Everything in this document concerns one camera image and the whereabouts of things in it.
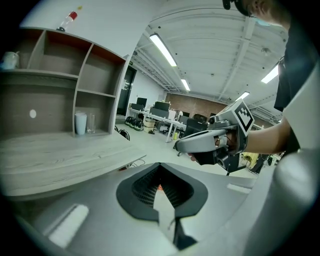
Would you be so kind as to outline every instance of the black shirt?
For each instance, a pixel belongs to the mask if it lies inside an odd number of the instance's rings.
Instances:
[[[316,48],[295,19],[291,21],[288,34],[284,61],[278,66],[279,85],[274,104],[274,108],[281,112],[304,85],[318,58]],[[297,138],[291,129],[285,154],[295,152],[299,148]]]

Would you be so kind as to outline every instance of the white wall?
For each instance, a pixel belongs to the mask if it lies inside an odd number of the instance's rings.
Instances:
[[[83,6],[67,32],[93,41],[120,56],[130,55],[165,0],[43,0],[22,27],[55,30],[70,11]]]
[[[167,93],[152,79],[137,71],[131,87],[129,104],[136,103],[137,98],[146,98],[146,106],[155,104],[155,101],[165,100]]]

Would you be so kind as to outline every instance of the black monitor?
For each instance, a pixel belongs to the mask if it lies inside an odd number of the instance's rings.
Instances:
[[[156,101],[156,102],[154,103],[154,108],[155,108],[155,109],[158,109],[158,110],[169,111],[170,103],[161,102],[161,101]]]
[[[143,105],[144,107],[146,107],[147,105],[147,99],[146,98],[137,98],[136,99],[136,103],[138,105]]]

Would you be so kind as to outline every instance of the brick wall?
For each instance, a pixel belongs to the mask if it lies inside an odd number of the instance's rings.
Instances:
[[[170,93],[166,95],[165,101],[171,103],[171,109],[188,112],[190,113],[190,117],[193,117],[194,114],[200,114],[209,118],[211,113],[217,114],[226,107],[225,104],[216,103],[210,100]],[[263,125],[264,128],[273,126],[271,123],[256,116],[254,119],[254,123],[257,126]]]

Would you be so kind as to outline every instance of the person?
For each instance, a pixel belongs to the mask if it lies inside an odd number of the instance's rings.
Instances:
[[[283,111],[303,86],[312,72],[318,52],[299,22],[277,0],[235,0],[236,8],[247,17],[255,17],[264,22],[282,26],[288,32],[288,42],[284,58],[279,62],[279,85],[274,108]],[[232,150],[236,145],[236,134],[227,134],[227,145]],[[245,151],[258,154],[285,155],[296,152],[300,148],[297,138],[285,117],[273,127],[250,131]]]

